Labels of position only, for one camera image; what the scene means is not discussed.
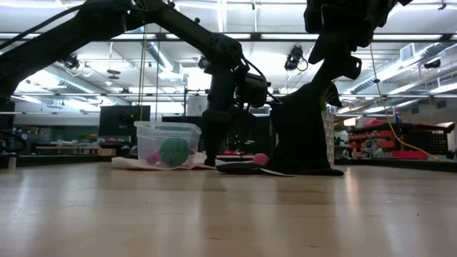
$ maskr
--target fluorescent light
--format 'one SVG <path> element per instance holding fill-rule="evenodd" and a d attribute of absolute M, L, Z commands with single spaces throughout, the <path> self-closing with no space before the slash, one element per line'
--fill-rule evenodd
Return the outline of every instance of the fluorescent light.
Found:
<path fill-rule="evenodd" d="M 376 112 L 383 111 L 383 110 L 384 110 L 384 106 L 379 106 L 379 107 L 373 107 L 373 108 L 366 109 L 363 112 L 371 114 L 371 113 L 376 113 Z"/>
<path fill-rule="evenodd" d="M 457 98 L 457 95 L 435 95 L 434 98 Z"/>
<path fill-rule="evenodd" d="M 224 34 L 228 37 L 231 37 L 232 39 L 250 39 L 251 35 L 250 34 L 235 34 L 235 33 L 227 33 Z"/>
<path fill-rule="evenodd" d="M 407 106 L 409 104 L 412 104 L 412 103 L 415 103 L 417 102 L 418 100 L 411 100 L 411 101 L 406 101 L 404 103 L 401 103 L 401 104 L 397 104 L 395 107 L 404 107 L 404 106 Z"/>
<path fill-rule="evenodd" d="M 441 34 L 375 34 L 373 40 L 438 40 L 442 37 Z"/>
<path fill-rule="evenodd" d="M 398 94 L 398 93 L 404 92 L 406 90 L 412 89 L 413 87 L 414 87 L 414 85 L 411 85 L 411 84 L 406 85 L 406 86 L 401 86 L 397 89 L 394 89 L 394 90 L 388 92 L 387 94 Z"/>
<path fill-rule="evenodd" d="M 41 104 L 41 101 L 34 98 L 34 97 L 31 97 L 31 96 L 11 96 L 12 98 L 14 99 L 19 99 L 19 100 L 23 100 L 23 101 L 28 101 L 30 103 L 34 103 L 34 104 Z"/>
<path fill-rule="evenodd" d="M 20 111 L 0 111 L 0 114 L 12 115 L 12 114 L 22 114 L 22 112 L 20 112 Z"/>
<path fill-rule="evenodd" d="M 357 100 L 355 96 L 341 96 L 340 100 Z"/>
<path fill-rule="evenodd" d="M 133 94 L 138 94 L 140 92 L 140 88 L 136 87 L 129 87 L 129 91 Z M 157 90 L 155 86 L 145 86 L 143 87 L 143 94 L 155 94 L 156 92 L 161 92 L 161 89 Z"/>
<path fill-rule="evenodd" d="M 179 37 L 175 34 L 166 34 L 165 37 L 167 39 L 179 39 Z"/>
<path fill-rule="evenodd" d="M 389 95 L 388 98 L 427 98 L 428 95 Z"/>
<path fill-rule="evenodd" d="M 182 80 L 183 75 L 182 74 L 177 74 L 171 71 L 162 71 L 159 73 L 159 79 L 161 80 Z"/>
<path fill-rule="evenodd" d="M 63 86 L 63 85 L 62 86 L 51 86 L 51 85 L 42 86 L 42 85 L 37 85 L 35 87 L 40 88 L 40 89 L 66 89 L 66 86 Z"/>
<path fill-rule="evenodd" d="M 0 33 L 0 39 L 1 40 L 12 39 L 17 35 L 19 35 L 19 34 L 18 33 Z M 38 34 L 38 33 L 30 33 L 29 35 L 25 36 L 23 39 L 32 39 L 32 38 L 37 37 L 39 35 L 40 34 Z"/>
<path fill-rule="evenodd" d="M 356 98 L 366 98 L 366 97 L 379 97 L 379 95 L 375 94 L 341 94 L 341 97 L 356 97 Z"/>
<path fill-rule="evenodd" d="M 52 112 L 47 112 L 47 111 L 35 111 L 35 112 L 25 112 L 25 114 L 31 114 L 31 115 L 51 115 L 53 114 Z"/>
<path fill-rule="evenodd" d="M 155 39 L 155 34 L 146 34 L 146 39 Z M 133 33 L 126 33 L 119 36 L 115 36 L 113 39 L 121 39 L 121 40 L 143 40 L 144 34 L 133 34 Z"/>
<path fill-rule="evenodd" d="M 339 109 L 338 113 L 339 114 L 344 114 L 344 113 L 346 113 L 346 112 L 348 112 L 350 110 L 351 110 L 351 107 L 344 107 L 344 108 Z"/>
<path fill-rule="evenodd" d="M 439 93 L 444 93 L 444 92 L 447 92 L 447 91 L 452 91 L 452 90 L 455 90 L 455 89 L 457 89 L 457 83 L 452 83 L 452 84 L 449 84 L 449 85 L 440 86 L 440 87 L 438 87 L 436 89 L 430 90 L 430 93 L 439 94 Z"/>
<path fill-rule="evenodd" d="M 262 34 L 261 39 L 316 40 L 318 34 Z"/>
<path fill-rule="evenodd" d="M 355 126 L 356 118 L 351 118 L 343 121 L 344 126 Z"/>

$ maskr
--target ceiling light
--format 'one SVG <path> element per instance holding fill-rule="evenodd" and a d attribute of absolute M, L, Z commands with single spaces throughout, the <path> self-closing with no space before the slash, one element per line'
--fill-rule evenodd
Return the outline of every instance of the ceiling light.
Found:
<path fill-rule="evenodd" d="M 348 112 L 350 110 L 351 110 L 351 107 L 344 107 L 344 108 L 339 109 L 338 113 L 339 114 L 344 114 L 344 113 L 346 113 L 346 112 Z"/>
<path fill-rule="evenodd" d="M 316 40 L 318 34 L 262 34 L 261 39 Z"/>
<path fill-rule="evenodd" d="M 182 80 L 183 75 L 182 74 L 177 74 L 171 71 L 162 71 L 159 73 L 159 79 L 161 80 Z"/>
<path fill-rule="evenodd" d="M 31 96 L 11 96 L 13 99 L 18 99 L 18 100 L 22 100 L 22 101 L 28 101 L 30 103 L 34 103 L 34 104 L 41 104 L 41 101 L 34 98 L 34 97 L 31 97 Z"/>
<path fill-rule="evenodd" d="M 438 40 L 442 37 L 441 34 L 375 34 L 373 40 L 400 40 L 400 41 L 415 41 L 415 40 Z"/>
<path fill-rule="evenodd" d="M 251 35 L 250 34 L 231 34 L 231 33 L 227 33 L 227 34 L 224 34 L 228 37 L 231 37 L 232 39 L 250 39 L 251 38 Z"/>
<path fill-rule="evenodd" d="M 155 34 L 147 34 L 146 39 L 155 39 Z M 143 40 L 144 34 L 133 34 L 133 33 L 126 33 L 119 36 L 115 36 L 113 39 L 117 40 Z"/>
<path fill-rule="evenodd" d="M 457 95 L 435 95 L 434 98 L 457 98 Z"/>
<path fill-rule="evenodd" d="M 1 115 L 22 114 L 20 111 L 0 111 Z"/>
<path fill-rule="evenodd" d="M 65 89 L 66 86 L 64 85 L 59 85 L 59 86 L 42 86 L 42 85 L 39 85 L 39 86 L 35 86 L 39 89 Z"/>
<path fill-rule="evenodd" d="M 1 40 L 8 40 L 8 39 L 14 38 L 17 35 L 19 35 L 19 34 L 18 33 L 0 33 L 0 39 Z M 31 33 L 31 34 L 28 34 L 27 36 L 23 37 L 23 39 L 32 39 L 32 38 L 37 37 L 39 35 L 40 34 L 38 34 L 38 33 Z"/>
<path fill-rule="evenodd" d="M 384 106 L 369 108 L 369 109 L 366 109 L 363 112 L 371 114 L 371 113 L 376 113 L 376 112 L 379 112 L 379 111 L 382 111 L 382 110 L 384 110 Z"/>
<path fill-rule="evenodd" d="M 357 98 L 355 96 L 340 96 L 340 100 L 354 101 L 354 100 L 357 100 Z"/>
<path fill-rule="evenodd" d="M 31 114 L 31 115 L 51 115 L 53 114 L 52 112 L 48 111 L 32 111 L 32 112 L 26 112 L 24 114 Z"/>
<path fill-rule="evenodd" d="M 397 89 L 394 89 L 394 90 L 388 92 L 387 94 L 398 94 L 398 93 L 404 92 L 406 90 L 412 89 L 413 87 L 414 87 L 414 85 L 411 85 L 411 84 L 406 85 L 406 86 L 401 86 Z"/>
<path fill-rule="evenodd" d="M 457 89 L 457 83 L 452 83 L 452 84 L 449 84 L 449 85 L 440 86 L 440 87 L 438 87 L 436 89 L 430 90 L 430 93 L 439 94 L 439 93 L 444 93 L 444 92 L 447 92 L 447 91 L 452 91 L 452 90 L 455 90 L 455 89 Z"/>
<path fill-rule="evenodd" d="M 166 34 L 165 37 L 167 39 L 179 39 L 179 37 L 175 34 Z"/>
<path fill-rule="evenodd" d="M 412 104 L 412 103 L 415 103 L 417 102 L 418 100 L 411 100 L 411 101 L 406 101 L 404 103 L 401 103 L 401 104 L 397 104 L 395 107 L 399 108 L 399 107 L 404 107 L 404 106 L 407 106 L 409 104 Z"/>
<path fill-rule="evenodd" d="M 403 95 L 403 94 L 394 94 L 389 95 L 388 98 L 427 98 L 427 95 Z"/>

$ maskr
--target ceiling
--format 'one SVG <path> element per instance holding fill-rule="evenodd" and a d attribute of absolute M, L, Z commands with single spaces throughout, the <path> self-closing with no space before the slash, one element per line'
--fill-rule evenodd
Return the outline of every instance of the ceiling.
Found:
<path fill-rule="evenodd" d="M 285 33 L 297 34 L 304 33 L 303 11 L 306 8 L 306 1 L 301 0 L 256 0 L 256 8 L 252 9 L 251 0 L 175 0 L 176 8 L 191 19 L 199 17 L 200 25 L 204 28 L 221 33 Z M 434 0 L 414 0 L 412 4 L 406 7 L 396 7 L 389 16 L 388 23 L 376 30 L 377 34 L 454 34 L 457 32 L 457 0 L 445 0 L 447 7 L 444 10 L 438 10 L 442 1 Z M 80 1 L 64 1 L 64 0 L 34 0 L 34 1 L 5 1 L 0 0 L 0 34 L 1 33 L 19 33 L 28 28 L 37 25 L 45 19 L 65 10 L 70 6 L 80 4 Z M 39 30 L 40 33 L 48 31 L 53 26 L 65 22 L 72 18 L 72 15 L 67 15 L 57 22 Z M 166 32 L 155 24 L 149 24 L 146 28 L 148 33 Z M 190 82 L 191 75 L 193 78 L 201 78 L 204 74 L 196 68 L 196 63 L 201 57 L 199 50 L 182 41 L 162 41 L 155 42 L 155 47 L 161 52 L 164 57 L 173 64 L 180 64 L 182 68 L 181 75 L 189 76 L 189 88 L 191 89 L 207 89 L 208 84 L 204 83 L 204 79 L 198 80 L 198 83 Z M 312 41 L 297 42 L 293 41 L 242 41 L 243 52 L 247 59 L 254 63 L 266 75 L 267 79 L 272 83 L 273 89 L 279 89 L 282 94 L 286 94 L 296 90 L 299 86 L 309 82 L 316 73 L 320 64 L 310 65 L 305 72 L 292 71 L 287 72 L 284 69 L 286 55 L 296 44 L 301 45 L 305 53 L 309 52 L 313 46 Z M 383 42 L 373 43 L 374 64 L 377 69 L 382 70 L 384 66 L 390 66 L 389 62 L 400 58 L 400 50 L 409 45 L 407 41 L 402 42 Z M 414 44 L 416 50 L 421 50 L 432 43 Z M 124 89 L 128 89 L 131 93 L 138 93 L 139 84 L 142 81 L 145 93 L 160 93 L 160 94 L 182 94 L 184 92 L 185 83 L 181 79 L 161 79 L 158 74 L 162 72 L 158 69 L 156 62 L 150 54 L 143 52 L 141 40 L 135 41 L 115 41 L 115 42 L 93 42 L 75 51 L 78 54 L 78 59 L 81 61 L 81 67 L 84 65 L 90 66 L 76 71 L 71 71 L 71 74 L 64 71 L 60 64 L 54 64 L 55 67 L 62 72 L 57 75 L 59 79 L 68 81 L 67 88 L 62 89 L 31 89 L 23 86 L 24 90 L 21 93 L 32 94 L 43 92 L 59 92 L 59 93 L 112 93 L 116 94 Z M 427 84 L 427 89 L 437 87 L 436 77 L 443 78 L 443 81 L 452 81 L 453 69 L 455 67 L 454 60 L 457 52 L 450 49 L 445 54 L 441 53 L 441 68 L 439 69 L 424 69 L 422 66 L 424 61 L 430 61 L 432 58 L 420 60 L 418 63 L 410 64 L 405 69 L 397 72 L 395 75 L 389 75 L 383 79 L 381 87 L 383 93 L 399 87 L 412 84 L 416 81 L 422 81 L 418 85 L 411 87 L 408 90 L 398 92 L 397 94 L 424 94 L 424 84 Z M 354 56 L 357 56 L 363 61 L 363 71 L 361 76 L 356 81 L 340 78 L 337 82 L 338 90 L 342 94 L 377 94 L 373 91 L 374 87 L 364 89 L 362 91 L 353 92 L 357 85 L 360 85 L 364 80 L 370 78 L 373 74 L 373 65 L 371 53 L 369 49 L 359 49 Z M 110 74 L 108 69 L 120 71 L 119 79 L 108 79 Z M 443 71 L 449 69 L 449 72 L 442 75 Z M 81 85 L 90 87 L 90 90 L 81 90 Z M 60 96 L 42 96 L 35 97 L 40 101 L 50 104 L 56 101 L 65 101 L 66 98 Z M 128 104 L 138 101 L 138 96 L 112 96 L 104 97 L 85 97 L 81 96 L 78 99 L 69 97 L 70 100 L 86 102 L 95 107 L 100 105 L 100 101 L 104 100 L 104 104 Z M 378 104 L 376 99 L 371 97 L 358 98 L 342 98 L 346 109 L 346 113 L 360 112 L 364 109 L 369 109 L 373 105 Z M 388 99 L 387 104 L 395 104 L 399 99 Z M 26 101 L 24 97 L 19 97 L 16 101 Z M 161 96 L 148 97 L 145 96 L 143 101 L 170 101 L 177 106 L 183 101 L 182 95 L 177 96 Z"/>

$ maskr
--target red ball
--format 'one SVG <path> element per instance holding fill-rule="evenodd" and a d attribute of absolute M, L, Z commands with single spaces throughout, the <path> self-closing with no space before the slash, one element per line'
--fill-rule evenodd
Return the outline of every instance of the red ball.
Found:
<path fill-rule="evenodd" d="M 149 154 L 145 160 L 148 164 L 151 164 L 151 165 L 156 164 L 156 162 L 158 161 L 156 153 Z"/>
<path fill-rule="evenodd" d="M 253 157 L 252 161 L 254 164 L 265 166 L 270 161 L 270 158 L 264 153 L 258 153 Z"/>

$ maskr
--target plastic container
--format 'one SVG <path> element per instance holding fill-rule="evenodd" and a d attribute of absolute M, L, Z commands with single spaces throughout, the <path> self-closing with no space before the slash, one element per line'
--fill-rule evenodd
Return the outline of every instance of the plastic container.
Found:
<path fill-rule="evenodd" d="M 168 138 L 185 139 L 189 145 L 189 158 L 198 151 L 201 129 L 194 124 L 135 121 L 134 125 L 138 139 L 138 158 L 144 164 L 167 166 L 157 156 L 160 146 Z"/>

